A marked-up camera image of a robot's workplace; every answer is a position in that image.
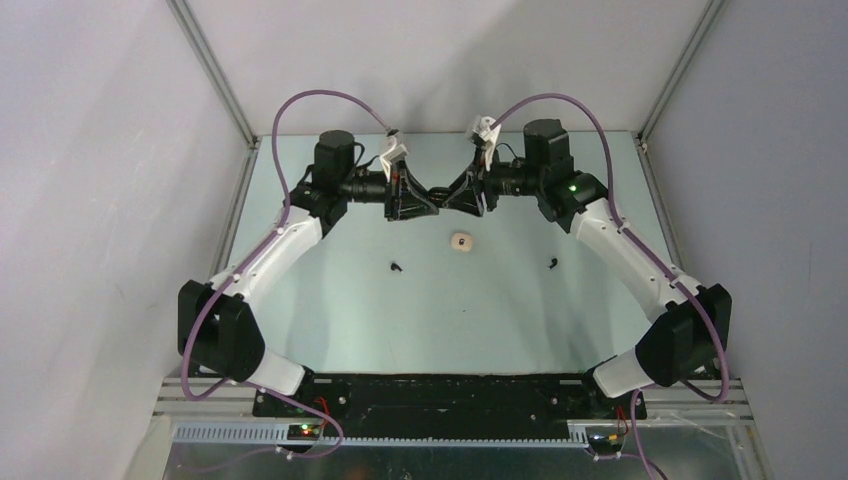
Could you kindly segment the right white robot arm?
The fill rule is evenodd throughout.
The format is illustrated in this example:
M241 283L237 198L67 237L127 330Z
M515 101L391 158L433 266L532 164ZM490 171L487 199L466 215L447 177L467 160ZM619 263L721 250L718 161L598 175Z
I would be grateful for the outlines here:
M727 376L725 359L732 298L720 284L703 286L660 259L622 216L613 195L594 175L575 168L568 132L557 119L527 123L524 154L497 159L500 128L492 117L476 117L467 136L476 151L466 171L432 193L441 208L480 216L502 196L533 196L545 219L586 245L625 285L651 326L625 353L588 372L581 392L585 411L606 418L622 395L656 385L669 387L712 360Z

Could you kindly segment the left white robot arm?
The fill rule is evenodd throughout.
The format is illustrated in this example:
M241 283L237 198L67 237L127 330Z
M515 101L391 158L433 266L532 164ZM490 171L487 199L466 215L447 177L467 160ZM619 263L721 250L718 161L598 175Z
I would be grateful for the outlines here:
M408 150L391 130L371 171L357 160L362 146L342 130L322 133L313 161L286 196L274 223L239 261L205 282L187 281L179 290L177 349L183 366L198 365L226 380L251 383L278 393L292 416L304 416L316 403L315 388L303 380L310 369L272 351L252 310L309 249L325 238L347 213L349 202L381 203L398 216L402 195L436 213L426 192L406 179Z

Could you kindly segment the black earbud charging case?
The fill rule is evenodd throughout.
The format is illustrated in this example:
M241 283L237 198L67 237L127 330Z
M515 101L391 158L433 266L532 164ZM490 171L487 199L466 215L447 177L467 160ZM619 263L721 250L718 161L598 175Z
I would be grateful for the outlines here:
M427 192L428 200L438 209L446 208L451 191L446 187L433 187Z

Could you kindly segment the beige earbud charging case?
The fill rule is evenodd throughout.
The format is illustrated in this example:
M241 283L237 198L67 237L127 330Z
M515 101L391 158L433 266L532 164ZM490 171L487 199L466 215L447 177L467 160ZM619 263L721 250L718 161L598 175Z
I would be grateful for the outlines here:
M474 247L474 237L467 232L455 232L451 236L450 246L458 252L468 253Z

